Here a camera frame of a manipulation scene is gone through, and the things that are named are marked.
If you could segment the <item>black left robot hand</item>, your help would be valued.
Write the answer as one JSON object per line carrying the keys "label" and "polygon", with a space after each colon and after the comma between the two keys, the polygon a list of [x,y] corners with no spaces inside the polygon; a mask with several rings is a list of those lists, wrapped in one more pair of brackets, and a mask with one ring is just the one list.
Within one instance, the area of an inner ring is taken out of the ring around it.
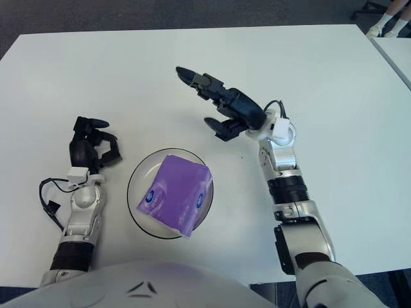
{"label": "black left robot hand", "polygon": [[[77,117],[73,139],[69,144],[72,167],[86,167],[90,174],[96,175],[101,169],[122,160],[117,137],[101,130],[108,127],[109,123],[101,119]],[[103,141],[109,143],[110,149],[99,156],[96,148]]]}

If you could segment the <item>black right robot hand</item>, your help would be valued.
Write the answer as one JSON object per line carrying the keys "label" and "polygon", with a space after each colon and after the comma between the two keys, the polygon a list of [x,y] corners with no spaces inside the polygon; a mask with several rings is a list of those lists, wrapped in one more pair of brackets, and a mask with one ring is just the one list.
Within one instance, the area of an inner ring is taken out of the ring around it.
{"label": "black right robot hand", "polygon": [[212,100],[216,110],[227,118],[220,122],[212,117],[204,122],[214,131],[214,135],[227,142],[246,130],[259,130],[267,120],[263,109],[242,91],[226,89],[223,82],[209,74],[198,74],[195,71],[177,67],[176,72],[181,81],[196,90],[204,100]]}

